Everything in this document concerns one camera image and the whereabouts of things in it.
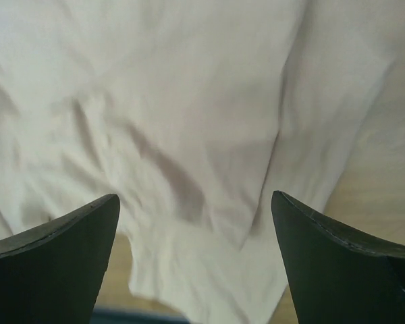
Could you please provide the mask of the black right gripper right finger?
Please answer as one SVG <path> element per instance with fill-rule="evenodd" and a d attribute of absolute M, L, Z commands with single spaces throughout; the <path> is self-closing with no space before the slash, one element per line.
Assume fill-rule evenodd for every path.
<path fill-rule="evenodd" d="M 281 191 L 271 212 L 299 323 L 405 323 L 405 245 Z"/>

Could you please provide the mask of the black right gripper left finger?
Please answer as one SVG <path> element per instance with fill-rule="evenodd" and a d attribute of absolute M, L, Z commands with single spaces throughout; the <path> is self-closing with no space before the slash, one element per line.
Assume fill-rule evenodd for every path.
<path fill-rule="evenodd" d="M 118 195 L 107 194 L 0 240 L 0 323 L 88 323 L 119 211 Z"/>

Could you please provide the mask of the beige t shirt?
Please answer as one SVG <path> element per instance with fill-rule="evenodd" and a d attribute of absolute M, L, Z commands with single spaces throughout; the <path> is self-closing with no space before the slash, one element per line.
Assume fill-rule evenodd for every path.
<path fill-rule="evenodd" d="M 269 209 L 322 211 L 405 51 L 405 1 L 0 1 L 0 239 L 108 193 L 131 293 L 266 323 Z"/>

